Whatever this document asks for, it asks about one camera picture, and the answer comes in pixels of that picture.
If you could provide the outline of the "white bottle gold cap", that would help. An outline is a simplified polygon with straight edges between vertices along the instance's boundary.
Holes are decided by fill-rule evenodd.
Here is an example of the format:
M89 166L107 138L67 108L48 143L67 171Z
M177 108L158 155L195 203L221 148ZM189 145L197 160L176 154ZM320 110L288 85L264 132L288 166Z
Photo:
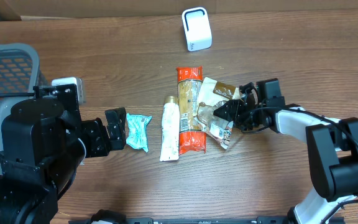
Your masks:
M177 161L179 159L180 110L178 98L175 96L165 98L161 127L160 161Z

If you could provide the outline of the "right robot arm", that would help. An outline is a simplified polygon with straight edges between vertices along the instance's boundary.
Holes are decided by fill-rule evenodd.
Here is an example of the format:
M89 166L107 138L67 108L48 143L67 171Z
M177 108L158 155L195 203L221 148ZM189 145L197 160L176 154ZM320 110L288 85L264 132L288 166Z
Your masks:
M257 223L344 223L334 214L358 203L358 118L327 118L296 104L286 104L276 78L240 86L239 100L229 100L214 115L243 133L265 129L307 145L312 189L287 215L259 217Z

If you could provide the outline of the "orange spaghetti pasta package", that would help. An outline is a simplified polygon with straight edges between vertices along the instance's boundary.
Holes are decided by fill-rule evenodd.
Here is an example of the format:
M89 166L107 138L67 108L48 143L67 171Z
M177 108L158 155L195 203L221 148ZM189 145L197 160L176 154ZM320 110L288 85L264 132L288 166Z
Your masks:
M195 120L198 94L203 83L202 67L177 67L177 80L180 110L179 155L189 151L206 152L206 133Z

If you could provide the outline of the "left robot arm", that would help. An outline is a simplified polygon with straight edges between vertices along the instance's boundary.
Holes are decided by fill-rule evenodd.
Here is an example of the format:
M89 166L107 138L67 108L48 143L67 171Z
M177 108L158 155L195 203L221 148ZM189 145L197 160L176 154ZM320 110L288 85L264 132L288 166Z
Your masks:
M126 144L126 110L84 121L74 84L35 86L1 125L0 223L49 223L80 163Z

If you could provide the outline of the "beige snack bag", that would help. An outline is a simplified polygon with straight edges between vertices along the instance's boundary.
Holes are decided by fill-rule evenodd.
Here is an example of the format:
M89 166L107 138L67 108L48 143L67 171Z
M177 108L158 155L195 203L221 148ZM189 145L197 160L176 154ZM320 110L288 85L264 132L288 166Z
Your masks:
M223 149L227 149L233 122L214 115L214 111L229 100L241 98L238 87L205 77L197 99L195 120L202 132L212 137Z

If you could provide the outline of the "mint green wipes pack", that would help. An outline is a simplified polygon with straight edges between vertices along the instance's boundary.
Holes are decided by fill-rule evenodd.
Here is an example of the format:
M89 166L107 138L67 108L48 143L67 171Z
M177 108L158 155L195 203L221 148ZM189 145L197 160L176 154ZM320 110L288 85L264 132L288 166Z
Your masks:
M151 122L151 116L141 114L126 114L129 134L126 143L133 149L149 151L147 141L147 126Z

